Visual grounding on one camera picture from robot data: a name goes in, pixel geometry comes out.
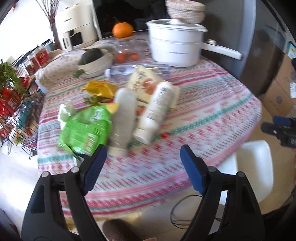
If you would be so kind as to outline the cream bread snack bag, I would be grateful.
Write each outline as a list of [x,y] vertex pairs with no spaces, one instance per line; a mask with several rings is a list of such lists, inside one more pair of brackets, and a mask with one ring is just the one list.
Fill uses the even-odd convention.
[[176,109],[180,95],[180,88],[163,80],[158,73],[163,73],[160,67],[137,65],[135,71],[129,78],[126,87],[132,89],[136,93],[139,101],[149,103],[157,85],[161,82],[168,83],[172,86],[174,94],[169,108]]

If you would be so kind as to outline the white plastic chair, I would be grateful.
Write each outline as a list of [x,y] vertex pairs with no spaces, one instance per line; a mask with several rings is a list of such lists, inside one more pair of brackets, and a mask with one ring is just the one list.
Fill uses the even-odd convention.
[[221,173],[246,174],[258,202],[273,189],[273,160],[269,144],[264,140],[244,143],[237,152],[218,166]]

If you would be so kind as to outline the green snack bag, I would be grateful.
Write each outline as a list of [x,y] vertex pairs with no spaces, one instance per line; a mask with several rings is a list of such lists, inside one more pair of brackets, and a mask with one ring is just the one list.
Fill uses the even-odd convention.
[[67,152],[91,156],[99,145],[105,145],[112,129],[112,116],[118,103],[105,103],[77,110],[61,130],[58,147]]

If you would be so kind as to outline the grey refrigerator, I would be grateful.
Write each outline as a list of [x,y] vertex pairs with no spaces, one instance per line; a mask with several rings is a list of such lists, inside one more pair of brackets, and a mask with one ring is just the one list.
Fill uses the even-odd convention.
[[236,50],[235,60],[202,51],[240,80],[255,96],[268,89],[282,63],[287,44],[295,43],[294,1],[203,1],[208,29],[205,40]]

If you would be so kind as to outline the crumpled white tissue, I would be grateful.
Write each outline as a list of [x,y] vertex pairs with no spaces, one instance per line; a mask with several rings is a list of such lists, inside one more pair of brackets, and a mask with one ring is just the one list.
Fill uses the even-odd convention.
[[57,120],[60,123],[60,128],[63,129],[66,123],[73,117],[78,111],[74,108],[71,102],[61,104],[59,107]]

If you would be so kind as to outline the grey-white plastic bottle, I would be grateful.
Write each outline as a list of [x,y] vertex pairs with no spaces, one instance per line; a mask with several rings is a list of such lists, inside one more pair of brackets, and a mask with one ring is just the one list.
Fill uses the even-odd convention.
[[120,88],[115,94],[114,101],[119,106],[112,116],[108,154],[122,158],[127,155],[128,144],[132,140],[132,131],[137,116],[137,97],[132,89]]

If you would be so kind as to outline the green vegetable scrap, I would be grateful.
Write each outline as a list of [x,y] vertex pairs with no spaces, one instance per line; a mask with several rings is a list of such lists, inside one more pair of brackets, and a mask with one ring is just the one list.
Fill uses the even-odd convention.
[[100,106],[104,104],[102,102],[103,98],[101,96],[92,95],[90,97],[84,97],[83,99],[86,104],[89,104],[91,106]]

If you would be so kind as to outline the white labelled plastic bottle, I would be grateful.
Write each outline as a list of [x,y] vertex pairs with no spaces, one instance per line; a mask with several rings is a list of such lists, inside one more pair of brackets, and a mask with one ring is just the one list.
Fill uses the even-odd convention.
[[173,85],[168,82],[160,82],[157,85],[149,105],[141,114],[137,128],[132,134],[135,140],[146,145],[152,142],[164,121],[173,97]]

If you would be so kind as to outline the patterned striped tablecloth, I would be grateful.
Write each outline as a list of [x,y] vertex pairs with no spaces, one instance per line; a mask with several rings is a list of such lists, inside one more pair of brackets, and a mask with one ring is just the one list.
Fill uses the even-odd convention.
[[86,201],[95,218],[139,212],[190,188],[180,160],[187,144],[209,166],[218,166],[247,141],[261,119],[262,104],[234,76],[202,58],[191,68],[172,68],[180,90],[150,145],[132,142],[124,158],[108,156]]

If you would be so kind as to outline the yellow crumpled wrapper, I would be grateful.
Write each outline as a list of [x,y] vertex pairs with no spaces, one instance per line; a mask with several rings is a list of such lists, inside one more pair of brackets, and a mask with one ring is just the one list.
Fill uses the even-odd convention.
[[82,90],[85,90],[94,96],[113,99],[118,87],[105,81],[91,80],[82,87]]

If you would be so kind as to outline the white electric cooking pot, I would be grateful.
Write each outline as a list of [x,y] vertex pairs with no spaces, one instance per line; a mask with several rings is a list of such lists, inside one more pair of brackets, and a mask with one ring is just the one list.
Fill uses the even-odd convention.
[[204,41],[208,30],[203,25],[190,24],[182,18],[151,20],[146,25],[154,61],[172,67],[192,67],[199,62],[202,50],[236,60],[242,58],[240,52],[219,46],[214,40]]

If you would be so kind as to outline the green leafy vegetable bunch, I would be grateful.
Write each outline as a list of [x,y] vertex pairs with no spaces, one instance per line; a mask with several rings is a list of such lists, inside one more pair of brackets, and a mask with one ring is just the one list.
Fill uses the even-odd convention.
[[0,81],[1,90],[7,87],[14,88],[20,94],[26,92],[26,88],[22,85],[22,79],[18,78],[16,70],[10,63],[2,62],[0,64]]

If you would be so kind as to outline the small green pepper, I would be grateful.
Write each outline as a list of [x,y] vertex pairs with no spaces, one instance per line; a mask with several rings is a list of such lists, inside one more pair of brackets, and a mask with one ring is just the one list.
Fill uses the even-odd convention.
[[78,69],[77,71],[75,71],[75,72],[73,73],[73,77],[74,77],[74,78],[78,78],[78,77],[81,76],[83,73],[85,73],[85,70],[83,70],[83,69]]

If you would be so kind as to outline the woven white basket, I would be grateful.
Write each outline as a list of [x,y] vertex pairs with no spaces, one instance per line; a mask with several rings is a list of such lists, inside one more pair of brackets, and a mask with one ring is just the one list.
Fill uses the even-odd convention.
[[191,24],[203,22],[206,15],[206,6],[197,1],[169,0],[166,10],[171,18],[182,18]]

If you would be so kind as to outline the clear plastic water bottle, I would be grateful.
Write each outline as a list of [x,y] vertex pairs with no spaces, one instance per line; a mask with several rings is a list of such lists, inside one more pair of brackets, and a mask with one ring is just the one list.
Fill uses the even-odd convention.
[[[170,75],[170,69],[165,64],[144,63],[142,64],[142,66],[161,76]],[[113,65],[109,69],[106,69],[104,71],[104,74],[107,77],[112,77],[115,75],[130,76],[136,68],[137,66],[135,64],[116,65],[116,66]]]

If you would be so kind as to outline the red-labelled spice jar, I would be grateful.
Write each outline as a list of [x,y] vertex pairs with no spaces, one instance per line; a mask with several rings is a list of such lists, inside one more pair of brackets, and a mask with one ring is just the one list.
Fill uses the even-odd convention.
[[51,60],[48,52],[42,46],[38,46],[34,51],[34,54],[37,62],[42,68],[45,67]]

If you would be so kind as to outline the stacked white bowls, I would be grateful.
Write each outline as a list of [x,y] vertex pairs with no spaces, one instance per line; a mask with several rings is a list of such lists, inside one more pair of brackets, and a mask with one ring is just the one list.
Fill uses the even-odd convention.
[[113,54],[106,49],[101,50],[103,56],[99,59],[85,65],[78,65],[78,70],[82,70],[82,76],[85,78],[93,78],[102,75],[106,69],[109,69],[113,64]]

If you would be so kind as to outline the dark green squash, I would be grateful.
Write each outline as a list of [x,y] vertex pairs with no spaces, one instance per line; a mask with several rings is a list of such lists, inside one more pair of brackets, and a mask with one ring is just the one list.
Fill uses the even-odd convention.
[[103,56],[103,52],[99,48],[86,49],[84,54],[81,56],[81,59],[78,65],[89,64],[101,58],[102,56]]

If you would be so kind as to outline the clear glass jar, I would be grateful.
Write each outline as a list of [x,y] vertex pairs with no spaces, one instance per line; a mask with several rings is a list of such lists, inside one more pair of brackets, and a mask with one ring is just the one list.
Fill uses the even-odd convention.
[[138,38],[135,35],[116,38],[115,41],[115,61],[119,64],[128,61],[138,61],[143,57],[150,55],[149,44],[147,40]]

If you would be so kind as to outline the large orange fruit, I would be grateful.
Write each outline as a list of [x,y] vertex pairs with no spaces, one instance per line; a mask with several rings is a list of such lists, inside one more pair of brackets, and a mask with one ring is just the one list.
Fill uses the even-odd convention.
[[112,33],[118,39],[130,37],[133,35],[133,26],[127,22],[117,23],[114,25]]

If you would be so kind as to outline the cream air fryer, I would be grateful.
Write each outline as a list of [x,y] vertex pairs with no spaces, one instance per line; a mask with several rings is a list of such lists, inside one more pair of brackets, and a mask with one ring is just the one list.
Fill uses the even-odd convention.
[[98,40],[92,4],[69,6],[57,13],[55,20],[63,50],[85,48]]

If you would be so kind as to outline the glass vase with twigs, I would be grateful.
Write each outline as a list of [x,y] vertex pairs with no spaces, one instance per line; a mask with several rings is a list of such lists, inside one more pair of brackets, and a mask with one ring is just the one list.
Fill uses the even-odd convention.
[[55,21],[55,16],[57,14],[60,1],[59,0],[40,0],[40,1],[36,0],[36,2],[49,21],[50,28],[54,38],[55,49],[62,49],[61,43],[59,41],[56,21]]

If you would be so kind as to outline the black microwave oven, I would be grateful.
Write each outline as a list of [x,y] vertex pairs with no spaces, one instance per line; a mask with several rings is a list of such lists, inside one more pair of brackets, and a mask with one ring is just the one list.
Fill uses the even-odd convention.
[[148,21],[169,18],[165,0],[96,0],[93,4],[103,38],[112,36],[117,23],[127,22],[142,31]]

